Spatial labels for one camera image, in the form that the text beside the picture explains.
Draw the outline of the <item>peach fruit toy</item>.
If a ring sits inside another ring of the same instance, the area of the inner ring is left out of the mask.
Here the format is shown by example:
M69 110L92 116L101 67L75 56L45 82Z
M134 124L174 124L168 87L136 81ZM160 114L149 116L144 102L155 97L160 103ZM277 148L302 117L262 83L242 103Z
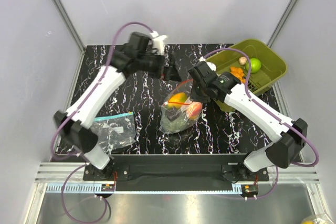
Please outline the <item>peach fruit toy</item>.
M187 118L190 120L196 120L203 109L203 104L200 102L193 102L186 109Z

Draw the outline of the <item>yellow orange mango toy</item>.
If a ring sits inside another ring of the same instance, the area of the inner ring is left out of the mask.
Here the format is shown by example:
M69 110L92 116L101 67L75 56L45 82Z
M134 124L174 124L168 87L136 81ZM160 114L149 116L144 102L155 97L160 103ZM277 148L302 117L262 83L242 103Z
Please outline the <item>yellow orange mango toy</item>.
M191 102L188 100L188 95L184 92L179 92L170 97L167 102L169 108L179 109L183 105L189 105Z

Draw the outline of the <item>red zip clear bag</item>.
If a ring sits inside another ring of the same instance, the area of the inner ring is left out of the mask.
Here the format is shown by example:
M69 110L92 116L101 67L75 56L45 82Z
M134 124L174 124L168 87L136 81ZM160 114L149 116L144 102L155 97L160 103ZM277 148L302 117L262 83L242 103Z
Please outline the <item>red zip clear bag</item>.
M179 133L193 126L199 119L203 104L191 100L192 84L192 79L181 82L165 98L161 105L161 132Z

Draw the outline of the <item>green netted melon toy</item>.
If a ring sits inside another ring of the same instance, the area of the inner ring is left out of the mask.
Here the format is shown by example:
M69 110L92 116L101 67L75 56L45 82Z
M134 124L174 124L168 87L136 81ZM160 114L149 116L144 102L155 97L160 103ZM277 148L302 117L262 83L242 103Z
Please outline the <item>green netted melon toy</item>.
M174 134L184 131L194 124L195 120L188 119L184 112L170 114L169 111L163 111L159 130L166 134Z

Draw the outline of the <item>olive green plastic basket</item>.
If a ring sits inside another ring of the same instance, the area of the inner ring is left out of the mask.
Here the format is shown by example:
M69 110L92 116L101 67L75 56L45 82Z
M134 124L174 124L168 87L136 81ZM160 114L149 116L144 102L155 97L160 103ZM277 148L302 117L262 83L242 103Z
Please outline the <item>olive green plastic basket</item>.
M231 47L244 52L249 58L257 58L261 61L261 69L257 73L251 73L248 80L248 89L256 96L267 92L287 72L285 61L260 40L247 39ZM247 77L248 71L246 71L245 65L241 66L238 62L238 59L242 56L236 51L224 50L211 53L206 61L216 65L218 75L223 72L230 72L230 67L234 66L242 68L245 77Z

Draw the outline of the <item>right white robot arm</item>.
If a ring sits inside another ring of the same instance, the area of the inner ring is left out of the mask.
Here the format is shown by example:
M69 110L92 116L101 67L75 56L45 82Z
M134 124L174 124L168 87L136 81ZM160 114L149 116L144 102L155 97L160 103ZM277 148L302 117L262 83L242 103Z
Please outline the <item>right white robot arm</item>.
M308 125L303 119L293 120L262 102L246 89L230 72L217 75L211 62L201 61L188 72L193 79L190 99L207 103L211 100L236 109L271 140L267 146L249 153L238 167L239 176L250 180L262 168L272 165L287 168L305 146Z

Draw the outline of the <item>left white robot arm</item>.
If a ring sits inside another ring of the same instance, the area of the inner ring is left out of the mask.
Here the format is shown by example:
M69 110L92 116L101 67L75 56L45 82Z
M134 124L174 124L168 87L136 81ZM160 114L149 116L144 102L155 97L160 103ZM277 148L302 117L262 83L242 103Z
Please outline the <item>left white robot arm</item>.
M112 93L134 73L143 71L154 79L181 81L175 58L164 55L166 38L156 31L150 35L133 32L119 50L112 49L107 64L100 68L83 95L66 112L57 111L54 115L58 126L56 133L75 146L103 180L113 175L112 160L102 150L90 127Z

